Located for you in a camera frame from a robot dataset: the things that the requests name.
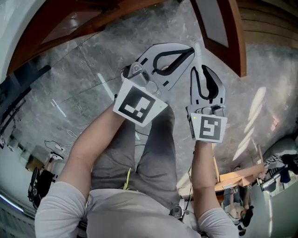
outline open door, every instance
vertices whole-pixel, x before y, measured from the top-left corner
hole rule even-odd
[[[190,0],[205,48],[239,77],[246,76],[246,49],[236,0]]]

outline fluorescent light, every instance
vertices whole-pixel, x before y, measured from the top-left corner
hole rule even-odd
[[[1,194],[0,194],[0,198],[2,198],[3,200],[5,200],[6,202],[8,202],[11,206],[14,206],[16,209],[20,210],[21,212],[24,212],[23,209],[21,209],[19,206],[17,206],[13,202],[9,201],[7,198],[5,198],[4,196],[2,196]]]

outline tiled floor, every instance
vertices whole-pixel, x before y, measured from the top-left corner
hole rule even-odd
[[[163,42],[201,48],[196,63],[210,67],[226,87],[228,127],[223,143],[215,147],[220,172],[229,172],[239,163],[251,163],[256,159],[257,144],[265,151],[279,138],[296,130],[297,51],[247,45],[248,76],[239,79],[204,49],[190,3],[168,1],[116,20],[101,33],[42,54],[38,64],[50,64],[52,69],[32,84],[14,136],[40,160],[50,151],[44,140],[70,145],[74,138],[67,130],[79,135],[112,103],[109,90],[112,93],[119,90],[120,70],[152,44]],[[190,74],[186,72],[171,90],[179,178],[191,164],[194,147],[185,111],[190,103],[189,88]],[[149,126],[138,130],[148,134]],[[136,139],[136,144],[143,144],[146,136],[138,136],[141,140]],[[47,146],[55,150],[53,142]],[[136,147],[136,157],[140,157],[142,149],[143,146]]]

